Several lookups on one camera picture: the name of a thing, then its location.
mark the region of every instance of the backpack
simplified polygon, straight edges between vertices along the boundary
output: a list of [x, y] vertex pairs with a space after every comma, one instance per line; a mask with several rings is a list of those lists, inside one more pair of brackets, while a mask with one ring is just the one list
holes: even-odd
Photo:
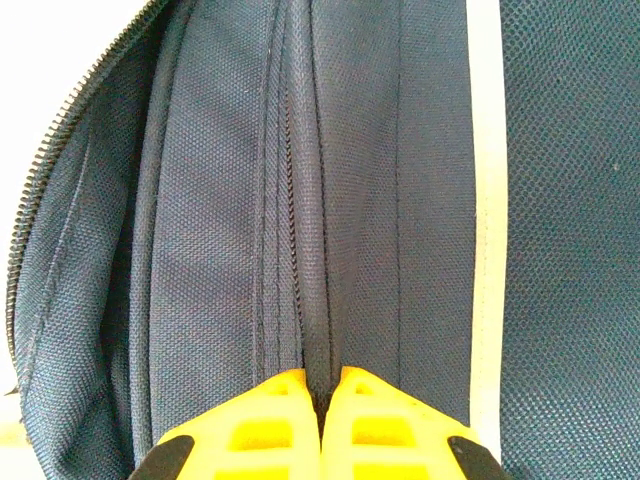
[[125, 478], [292, 368], [322, 417], [352, 365], [516, 479], [637, 478], [638, 24], [624, 0], [151, 0], [15, 227], [47, 477]]

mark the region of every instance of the yellow plastic piece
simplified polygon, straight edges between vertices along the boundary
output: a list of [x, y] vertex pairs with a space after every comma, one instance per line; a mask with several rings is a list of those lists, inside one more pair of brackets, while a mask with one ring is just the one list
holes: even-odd
[[342, 369], [322, 441], [323, 478], [465, 480], [447, 439], [472, 430], [360, 368]]
[[476, 435], [365, 370], [345, 367], [322, 452], [304, 370], [277, 375], [174, 428], [190, 435], [178, 480], [465, 480], [447, 443]]
[[195, 445], [178, 480], [319, 480], [318, 422], [304, 370], [277, 375], [169, 431]]

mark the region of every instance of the yellow plastic object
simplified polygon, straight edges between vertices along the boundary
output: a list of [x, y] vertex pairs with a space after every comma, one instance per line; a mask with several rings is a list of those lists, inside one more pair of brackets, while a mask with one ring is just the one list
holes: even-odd
[[304, 370], [277, 375], [165, 434], [195, 444], [178, 480], [318, 480], [318, 423]]
[[323, 478], [465, 480], [449, 437], [472, 430], [359, 368], [345, 367], [322, 442]]

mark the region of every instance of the white background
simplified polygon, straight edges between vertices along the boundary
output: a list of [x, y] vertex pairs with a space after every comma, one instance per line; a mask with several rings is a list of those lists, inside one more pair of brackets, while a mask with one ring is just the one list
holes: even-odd
[[[3, 2], [0, 15], [0, 304], [22, 186], [34, 153], [67, 94], [145, 0]], [[0, 315], [0, 394], [16, 382]], [[15, 395], [0, 397], [0, 439], [19, 420]], [[42, 478], [33, 454], [0, 443], [0, 477]]]

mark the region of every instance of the zipper teeth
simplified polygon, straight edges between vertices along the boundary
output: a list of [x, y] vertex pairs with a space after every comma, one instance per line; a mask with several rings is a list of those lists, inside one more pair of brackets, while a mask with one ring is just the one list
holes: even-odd
[[14, 320], [18, 281], [22, 270], [27, 242], [29, 241], [40, 202], [44, 196], [53, 167], [69, 142], [93, 94], [102, 85], [104, 79], [127, 52], [132, 43], [140, 38], [169, 1], [170, 0], [150, 0], [111, 45], [109, 45], [105, 52], [94, 62], [93, 66], [77, 83], [64, 101], [60, 111], [56, 114], [55, 119], [49, 126], [38, 148], [35, 159], [32, 162], [29, 176], [22, 191], [22, 198], [20, 199], [17, 217], [13, 227], [13, 238], [11, 239], [9, 253], [5, 313], [7, 343], [14, 368], [16, 367]]
[[291, 151], [291, 126], [289, 124], [289, 98], [286, 99], [285, 118], [285, 153], [287, 157], [287, 196], [289, 202], [289, 242], [291, 249], [291, 269], [293, 273], [293, 295], [295, 300], [295, 314], [298, 322], [302, 320], [300, 308], [300, 280], [298, 278], [298, 257], [296, 254], [296, 225], [293, 208], [293, 153]]

